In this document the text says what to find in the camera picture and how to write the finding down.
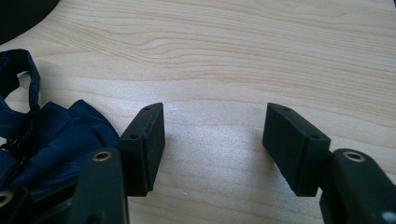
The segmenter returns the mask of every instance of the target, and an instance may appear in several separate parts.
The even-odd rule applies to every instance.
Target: fabric strap
[[[5,101],[20,86],[18,74],[26,71],[32,79],[29,85],[29,106],[33,109],[38,104],[40,75],[32,56],[25,49],[0,52],[0,136],[6,139],[15,136],[28,117],[28,114],[12,110]]]
[[[28,71],[29,113],[12,110],[6,97]],[[0,188],[25,186],[32,195],[76,178],[87,153],[115,147],[119,136],[96,109],[79,100],[69,109],[52,102],[38,106],[39,74],[24,49],[0,52]]]

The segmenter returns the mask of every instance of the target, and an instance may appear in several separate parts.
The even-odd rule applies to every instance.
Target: wood grain
[[[396,183],[391,0],[62,0],[0,46],[18,48],[34,56],[42,105],[84,99],[122,133],[164,103],[163,160],[154,191],[130,199],[132,223],[322,223],[318,197],[295,197],[262,147],[269,102]],[[28,110],[28,82],[12,108]]]

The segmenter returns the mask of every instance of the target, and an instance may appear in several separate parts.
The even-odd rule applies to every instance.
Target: navy blue fabric
[[[23,71],[32,78],[28,114],[5,102],[19,87],[17,74]],[[119,140],[108,120],[82,100],[69,109],[48,103],[38,110],[38,87],[39,74],[28,51],[0,52],[0,136],[8,139],[0,150],[0,187],[25,186],[33,195],[77,177],[87,153],[115,147]]]

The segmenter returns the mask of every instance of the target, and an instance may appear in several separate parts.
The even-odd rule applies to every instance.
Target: small hole
[[[138,134],[132,134],[131,136],[129,136],[131,139],[137,139],[137,138],[139,138],[139,135]]]
[[[346,151],[343,153],[343,155],[352,161],[358,161],[358,162],[366,161],[366,158],[364,158],[361,154],[356,152]]]
[[[94,161],[106,161],[106,160],[108,160],[110,157],[111,157],[111,152],[105,151],[105,152],[96,153],[96,154],[93,156],[92,159],[93,159]]]

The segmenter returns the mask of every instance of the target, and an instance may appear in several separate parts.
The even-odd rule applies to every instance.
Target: black plastic part
[[[126,224],[128,218],[120,153],[96,150],[84,161],[67,223]]]
[[[319,187],[323,191],[319,205],[326,224],[340,224],[345,223],[347,210],[332,178],[330,168],[331,159],[332,157],[323,162],[321,168],[318,170]]]
[[[72,179],[59,187],[33,198],[31,210],[35,214],[32,224],[66,222],[78,179]]]
[[[331,171],[347,212],[345,222],[338,223],[396,223],[396,187],[371,157],[337,149]]]
[[[1,189],[0,191],[0,223],[29,223],[32,211],[29,208],[29,190],[26,188]]]
[[[0,45],[42,21],[59,0],[1,0]]]
[[[146,196],[153,190],[164,146],[163,104],[148,105],[139,111],[117,146],[128,196]]]
[[[329,155],[330,138],[283,105],[268,104],[262,144],[297,196],[314,197],[318,167]]]

